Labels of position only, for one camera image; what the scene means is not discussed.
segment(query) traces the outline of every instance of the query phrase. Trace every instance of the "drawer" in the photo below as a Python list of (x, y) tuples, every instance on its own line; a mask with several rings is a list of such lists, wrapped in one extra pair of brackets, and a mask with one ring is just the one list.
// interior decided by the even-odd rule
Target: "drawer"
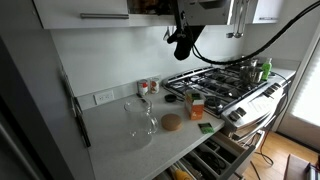
[(252, 139), (246, 139), (246, 142), (250, 142), (248, 145), (234, 142), (217, 132), (175, 164), (193, 179), (240, 179), (263, 137), (264, 132), (259, 131)]

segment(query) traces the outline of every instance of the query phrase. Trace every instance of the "white wall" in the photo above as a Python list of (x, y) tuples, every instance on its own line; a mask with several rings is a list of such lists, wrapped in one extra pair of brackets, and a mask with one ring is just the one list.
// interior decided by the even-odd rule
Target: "white wall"
[[(197, 41), (210, 59), (239, 55), (243, 39), (227, 39), (232, 26), (207, 26)], [(208, 64), (193, 55), (175, 59), (176, 43), (163, 41), (166, 27), (52, 30), (51, 34), (75, 96)]]
[[(255, 24), (246, 26), (244, 54), (254, 52), (271, 39), (288, 21), (316, 0), (285, 0), (277, 24)], [(263, 57), (302, 61), (320, 20), (320, 8), (301, 18), (269, 49)]]

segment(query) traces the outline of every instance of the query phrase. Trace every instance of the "lid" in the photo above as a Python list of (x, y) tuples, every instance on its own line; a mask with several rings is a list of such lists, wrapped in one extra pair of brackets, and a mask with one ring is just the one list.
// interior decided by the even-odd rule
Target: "lid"
[(151, 107), (152, 103), (150, 100), (145, 99), (145, 98), (134, 98), (134, 99), (129, 99), (125, 104), (124, 104), (124, 109), (127, 112), (151, 112)]
[(182, 121), (176, 114), (166, 114), (161, 118), (162, 127), (168, 131), (175, 131), (181, 128)]

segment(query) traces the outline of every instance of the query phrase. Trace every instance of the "electrical outlet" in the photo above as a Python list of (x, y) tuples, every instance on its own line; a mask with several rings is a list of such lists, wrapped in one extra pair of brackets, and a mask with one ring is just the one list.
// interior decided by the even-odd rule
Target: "electrical outlet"
[(113, 90), (106, 91), (100, 94), (95, 94), (93, 96), (94, 96), (94, 99), (96, 100), (97, 105), (104, 104), (114, 100)]

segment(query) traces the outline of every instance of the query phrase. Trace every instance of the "refrigerator handle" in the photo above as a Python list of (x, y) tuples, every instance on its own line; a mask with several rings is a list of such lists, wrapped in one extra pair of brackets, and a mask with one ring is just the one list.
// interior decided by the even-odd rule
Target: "refrigerator handle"
[(90, 147), (91, 143), (90, 143), (90, 139), (89, 139), (88, 132), (87, 132), (87, 129), (86, 129), (86, 125), (84, 124), (81, 110), (80, 110), (80, 108), (79, 108), (79, 106), (77, 104), (76, 104), (76, 113), (77, 113), (76, 120), (77, 120), (77, 123), (79, 125), (79, 128), (80, 128), (80, 131), (82, 133), (82, 136), (84, 138), (84, 142), (86, 144), (86, 147)]

